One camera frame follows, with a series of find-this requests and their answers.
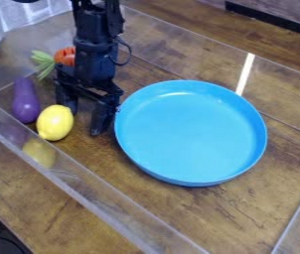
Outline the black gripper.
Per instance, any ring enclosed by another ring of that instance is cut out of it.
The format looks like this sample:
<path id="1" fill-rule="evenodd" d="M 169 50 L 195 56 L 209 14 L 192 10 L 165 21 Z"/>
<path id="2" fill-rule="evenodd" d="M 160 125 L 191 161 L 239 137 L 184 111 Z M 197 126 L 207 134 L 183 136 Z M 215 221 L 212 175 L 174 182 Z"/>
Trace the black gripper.
<path id="1" fill-rule="evenodd" d="M 113 79 L 120 65 L 118 43 L 104 43 L 75 38 L 75 65 L 57 64 L 55 78 L 57 103 L 77 114 L 78 98 L 86 96 L 93 100 L 90 134 L 102 134 L 114 119 L 120 106 L 121 88 Z"/>

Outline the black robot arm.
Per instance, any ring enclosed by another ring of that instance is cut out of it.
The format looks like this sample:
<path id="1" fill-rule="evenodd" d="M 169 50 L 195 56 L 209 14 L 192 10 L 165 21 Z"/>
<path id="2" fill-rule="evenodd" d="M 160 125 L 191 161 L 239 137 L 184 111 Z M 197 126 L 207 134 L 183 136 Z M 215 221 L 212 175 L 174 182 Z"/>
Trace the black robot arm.
<path id="1" fill-rule="evenodd" d="M 118 62 L 118 45 L 130 50 L 120 35 L 124 17 L 120 0 L 93 4 L 90 0 L 73 0 L 75 17 L 75 65 L 57 64 L 57 103 L 77 114 L 78 98 L 93 101 L 90 134 L 106 131 L 114 119 L 124 90 L 113 79 Z"/>

